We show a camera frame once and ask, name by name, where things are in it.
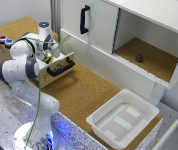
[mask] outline small dark object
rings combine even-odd
[[[141,63],[142,60],[143,60],[143,57],[142,57],[141,55],[138,55],[138,56],[136,57],[136,61],[137,61],[137,62]]]

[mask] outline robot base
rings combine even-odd
[[[22,125],[15,132],[14,137],[13,137],[13,150],[25,150],[26,141],[23,140],[23,137],[26,135],[28,130],[31,128],[32,124],[33,124],[33,122],[28,122],[28,123]],[[53,142],[54,142],[54,147],[56,148],[58,145],[58,138],[55,137],[55,134],[54,134]],[[33,148],[30,148],[27,146],[26,150],[38,150],[38,148],[36,146]],[[44,148],[44,146],[42,146],[39,148],[39,150],[46,150],[46,148]]]

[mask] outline open cabinet compartment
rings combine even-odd
[[[123,9],[113,55],[168,88],[178,81],[178,33]],[[141,63],[136,61],[137,55],[143,56]]]

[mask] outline cardboard box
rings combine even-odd
[[[12,39],[14,41],[16,41],[26,32],[38,34],[38,22],[32,20],[29,17],[24,17],[0,27],[0,36],[6,35],[9,39]],[[55,32],[53,32],[53,37],[56,41],[58,41],[58,35]],[[73,67],[55,77],[51,76],[47,72],[48,68],[50,68],[51,71],[58,71],[59,69],[65,67],[66,65],[68,65],[67,62],[68,58],[74,61],[74,53],[70,53],[66,56],[61,54],[61,56],[62,56],[61,59],[56,59],[56,61],[53,61],[49,64],[45,64],[44,62],[37,60],[39,65],[42,64],[42,66],[40,65],[40,77],[42,88],[52,83],[53,81],[59,79],[68,72],[72,71]],[[3,44],[0,44],[0,62],[11,59],[12,57],[10,56],[10,49],[5,48]]]

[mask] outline drawer handle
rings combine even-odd
[[[85,5],[85,8],[82,8],[81,10],[81,21],[80,21],[80,31],[81,34],[87,33],[89,30],[85,28],[85,12],[87,10],[90,10],[90,7]]]
[[[56,77],[56,76],[60,75],[61,73],[65,72],[66,70],[72,68],[72,67],[75,65],[75,63],[74,63],[72,60],[70,60],[69,57],[66,58],[66,61],[67,61],[69,64],[68,64],[67,66],[61,68],[61,69],[57,69],[57,70],[55,69],[54,71],[52,71],[52,70],[50,69],[50,67],[48,67],[48,68],[47,68],[48,74],[49,74],[50,76]]]

